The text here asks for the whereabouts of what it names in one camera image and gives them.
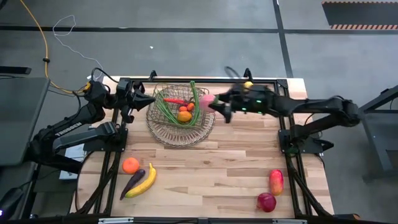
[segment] red apple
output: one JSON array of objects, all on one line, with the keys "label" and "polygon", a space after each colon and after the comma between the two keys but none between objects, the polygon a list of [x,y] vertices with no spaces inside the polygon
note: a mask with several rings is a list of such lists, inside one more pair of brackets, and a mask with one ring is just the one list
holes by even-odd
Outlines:
[{"label": "red apple", "polygon": [[270,193],[262,193],[257,198],[257,208],[265,212],[272,212],[276,207],[276,199]]}]

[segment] white cable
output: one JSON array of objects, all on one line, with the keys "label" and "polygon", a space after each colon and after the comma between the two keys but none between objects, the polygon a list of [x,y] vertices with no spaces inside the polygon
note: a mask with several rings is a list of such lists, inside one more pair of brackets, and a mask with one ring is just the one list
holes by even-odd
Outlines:
[{"label": "white cable", "polygon": [[[67,34],[57,34],[57,33],[55,33],[55,27],[56,27],[61,21],[63,21],[64,19],[68,19],[69,17],[72,17],[72,18],[73,18],[73,26],[72,26],[72,28],[70,29],[70,31],[69,31]],[[80,53],[79,51],[73,50],[73,49],[72,49],[71,47],[69,47],[68,45],[65,45],[65,44],[58,38],[58,36],[60,36],[60,37],[65,37],[65,36],[69,35],[69,34],[72,32],[72,30],[73,30],[73,28],[74,28],[75,26],[76,26],[75,15],[70,15],[70,16],[67,16],[67,17],[64,17],[64,18],[58,20],[58,22],[52,27],[52,32],[53,32],[53,34],[54,34],[54,37],[62,44],[62,46],[69,48],[69,50],[71,50],[71,51],[74,52],[74,53],[79,54],[81,57],[83,57],[83,58],[85,58],[85,59],[95,61],[95,62],[101,67],[101,69],[104,70],[104,68],[103,68],[102,65],[99,63],[99,61],[97,61],[97,59],[95,59],[95,58],[89,58],[89,57],[84,56],[84,55],[83,55],[82,53]],[[100,75],[99,75],[98,77],[94,76],[94,79],[97,80],[97,79],[101,78],[101,76],[102,76],[102,72],[100,73]]]}]

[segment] yellow cable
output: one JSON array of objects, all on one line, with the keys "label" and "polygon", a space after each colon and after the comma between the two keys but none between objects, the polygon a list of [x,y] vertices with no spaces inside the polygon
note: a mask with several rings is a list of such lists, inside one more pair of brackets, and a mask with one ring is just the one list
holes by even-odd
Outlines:
[{"label": "yellow cable", "polygon": [[[40,33],[42,34],[42,37],[43,37],[43,40],[44,40],[44,45],[45,45],[45,59],[48,60],[48,59],[49,59],[49,47],[48,47],[48,45],[47,45],[47,39],[46,39],[45,36],[44,36],[44,32],[43,32],[43,30],[42,30],[42,28],[41,28],[39,22],[37,22],[36,18],[33,16],[32,12],[31,12],[31,11],[29,10],[29,8],[25,5],[24,1],[23,1],[23,0],[20,0],[20,2],[21,2],[22,5],[25,7],[26,11],[30,14],[31,18],[35,21],[37,27],[38,27],[39,30],[40,30]],[[44,73],[45,73],[45,77],[48,78],[48,79],[50,79],[50,78],[49,78],[49,73],[48,73],[48,67],[49,67],[49,62],[44,62]],[[64,91],[65,93],[73,94],[72,91],[69,91],[69,90],[66,90],[66,89],[63,89],[63,88],[57,86],[57,85],[56,85],[53,81],[51,81],[51,80],[50,80],[50,83],[51,83],[55,88],[57,88],[57,89],[59,89],[59,90],[62,90],[62,91]]]}]

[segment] pink fruit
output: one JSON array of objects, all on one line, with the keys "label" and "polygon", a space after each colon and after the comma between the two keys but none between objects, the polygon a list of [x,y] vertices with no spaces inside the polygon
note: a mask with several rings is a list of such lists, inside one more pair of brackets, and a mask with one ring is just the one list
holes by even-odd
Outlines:
[{"label": "pink fruit", "polygon": [[257,208],[265,212],[272,212],[276,207],[276,199],[270,193],[262,193],[257,198]]},{"label": "pink fruit", "polygon": [[273,170],[269,175],[269,187],[271,194],[279,196],[284,191],[284,176],[280,170]]},{"label": "pink fruit", "polygon": [[214,113],[215,110],[211,109],[208,106],[214,101],[215,98],[216,97],[214,95],[204,95],[203,98],[199,100],[199,108],[206,112]]}]

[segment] green onion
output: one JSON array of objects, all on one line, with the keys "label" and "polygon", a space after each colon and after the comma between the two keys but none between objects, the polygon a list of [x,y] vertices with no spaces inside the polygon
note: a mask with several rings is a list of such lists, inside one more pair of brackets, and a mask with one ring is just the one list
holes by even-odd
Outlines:
[{"label": "green onion", "polygon": [[173,124],[180,124],[179,121],[177,121],[176,117],[173,115],[173,113],[170,111],[169,106],[167,106],[167,103],[163,100],[164,95],[158,91],[157,94],[160,96],[160,100],[157,100],[156,102],[156,107],[159,109],[160,112],[163,113],[163,115]]},{"label": "green onion", "polygon": [[189,122],[188,125],[194,126],[194,125],[196,125],[198,118],[199,118],[199,114],[200,114],[199,97],[198,97],[197,89],[195,88],[195,82],[191,81],[190,84],[191,84],[191,89],[192,89],[192,93],[193,93],[193,98],[195,99],[195,112],[193,114],[193,118],[192,118],[191,122]]}]

